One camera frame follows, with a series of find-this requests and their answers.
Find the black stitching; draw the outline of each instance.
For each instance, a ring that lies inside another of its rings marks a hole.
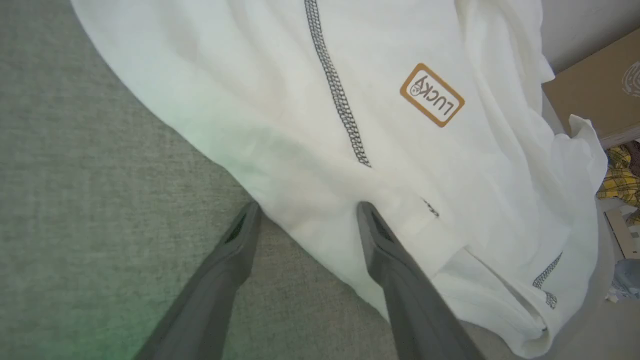
[[[338,77],[338,72],[333,66],[333,62],[329,57],[329,51],[327,50],[326,44],[324,43],[324,36],[322,34],[322,27],[320,25],[320,13],[318,11],[317,1],[305,0],[305,11],[307,12],[309,30],[311,31],[311,39],[313,40],[314,47],[316,48],[316,54],[318,55],[320,63],[322,64],[326,80],[327,82],[329,82],[329,90],[331,90],[331,96],[333,97],[335,109],[338,111],[338,116],[342,121],[342,125],[344,125],[344,128],[347,130],[347,134],[349,135],[351,148],[353,149],[353,152],[355,153],[359,163],[371,167],[369,158],[364,151],[364,144],[362,143],[362,139],[360,138],[360,130],[358,130],[358,124],[356,124],[356,120],[353,118],[351,107],[349,106],[347,96],[344,93],[342,83],[340,82],[340,77]],[[424,199],[423,201],[425,204],[427,204],[427,206],[429,207],[429,211],[434,214],[434,216],[440,216],[440,214],[433,208],[433,206],[431,206],[430,203],[428,203]]]
[[[547,266],[547,268],[545,269],[545,271],[542,272],[542,274],[540,274],[535,280],[533,280],[533,286],[542,290],[542,284],[545,282],[545,280],[547,280],[547,277],[551,275],[551,272],[554,271],[554,269],[558,265],[558,262],[560,262],[561,256],[562,256],[562,252],[560,253],[560,255],[558,255],[558,257],[555,260],[553,260],[551,264],[549,264],[549,266]],[[555,309],[558,303],[558,298],[554,294],[548,291],[545,291],[545,293],[547,294],[547,301],[546,301],[547,305],[549,305],[549,307],[551,307],[552,309]]]

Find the yellow plaid shirt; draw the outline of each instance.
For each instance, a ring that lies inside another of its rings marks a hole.
[[[640,178],[631,173],[631,154],[625,146],[616,146],[607,150],[609,167],[604,181],[596,196],[599,199],[617,197],[625,203],[640,208]],[[629,225],[640,224],[640,211],[633,213],[627,220]]]

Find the gray couch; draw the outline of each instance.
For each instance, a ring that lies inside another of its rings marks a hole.
[[[67,0],[0,2],[0,358],[130,358],[248,200],[119,82]],[[270,221],[261,237],[225,359],[397,358],[373,308]],[[545,358],[603,299],[606,245]]]

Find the white shirt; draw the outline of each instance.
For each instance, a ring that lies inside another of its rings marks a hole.
[[[540,116],[540,83],[553,74],[539,2],[74,7],[143,104],[383,316],[356,226],[361,200],[456,316],[520,356],[544,354],[580,308],[606,157],[589,122],[572,118],[569,139]]]

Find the orange bordered label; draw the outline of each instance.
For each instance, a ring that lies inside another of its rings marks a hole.
[[[447,125],[465,100],[427,65],[416,65],[400,94],[440,127]]]

